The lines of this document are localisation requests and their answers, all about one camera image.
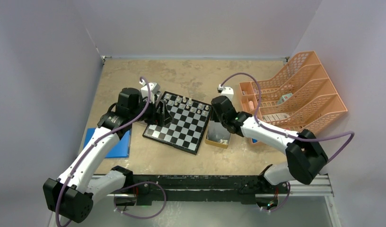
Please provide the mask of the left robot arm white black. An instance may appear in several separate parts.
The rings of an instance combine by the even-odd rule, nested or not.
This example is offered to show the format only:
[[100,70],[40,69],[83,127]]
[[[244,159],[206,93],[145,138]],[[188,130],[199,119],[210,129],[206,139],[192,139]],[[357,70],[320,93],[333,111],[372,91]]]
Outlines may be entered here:
[[94,133],[74,162],[56,179],[43,184],[48,209],[55,212],[57,226],[61,218],[80,223],[90,214],[99,200],[119,190],[129,193],[151,181],[135,182],[133,172],[121,166],[97,180],[92,177],[107,153],[127,134],[134,122],[164,126],[171,122],[157,83],[148,83],[141,89],[123,88],[116,103],[101,116]]

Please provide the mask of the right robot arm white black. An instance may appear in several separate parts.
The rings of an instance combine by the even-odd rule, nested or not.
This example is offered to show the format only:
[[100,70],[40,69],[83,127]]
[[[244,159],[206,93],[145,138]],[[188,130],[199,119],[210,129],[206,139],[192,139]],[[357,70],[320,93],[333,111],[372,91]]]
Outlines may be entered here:
[[218,122],[228,132],[255,139],[286,156],[285,162],[270,165],[260,173],[258,186],[263,192],[291,180],[309,185],[328,162],[326,153],[309,130],[284,130],[262,122],[252,114],[236,111],[226,96],[212,99],[211,105]]

